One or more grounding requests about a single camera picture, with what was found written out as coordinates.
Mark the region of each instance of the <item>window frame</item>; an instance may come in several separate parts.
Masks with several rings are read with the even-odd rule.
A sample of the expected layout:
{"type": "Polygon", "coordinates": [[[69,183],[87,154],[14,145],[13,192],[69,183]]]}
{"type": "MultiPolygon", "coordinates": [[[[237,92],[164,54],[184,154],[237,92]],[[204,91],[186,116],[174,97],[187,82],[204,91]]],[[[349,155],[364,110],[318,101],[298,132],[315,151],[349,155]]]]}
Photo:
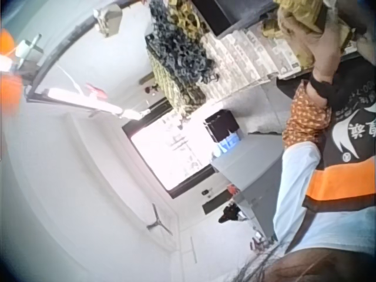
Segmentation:
{"type": "Polygon", "coordinates": [[[153,173],[154,177],[158,180],[158,182],[161,184],[164,190],[170,195],[170,197],[175,199],[176,197],[194,188],[196,185],[206,180],[211,175],[215,174],[216,171],[214,170],[211,164],[208,164],[207,166],[205,166],[204,168],[202,168],[195,174],[185,179],[183,182],[179,183],[176,187],[172,188],[171,190],[167,190],[165,186],[163,185],[163,183],[156,176],[152,168],[149,166],[149,164],[145,161],[145,159],[143,158],[142,154],[139,152],[135,144],[132,142],[132,136],[135,135],[138,131],[145,128],[146,126],[151,125],[153,122],[157,121],[162,116],[164,116],[165,114],[173,110],[167,98],[163,98],[159,100],[157,103],[152,105],[149,109],[150,109],[150,113],[148,115],[143,117],[141,120],[131,120],[127,122],[127,124],[125,124],[122,127],[122,129],[125,135],[130,140],[133,148],[135,148],[135,150],[138,152],[139,156],[144,161],[145,165],[148,167],[151,173],[153,173]]]}

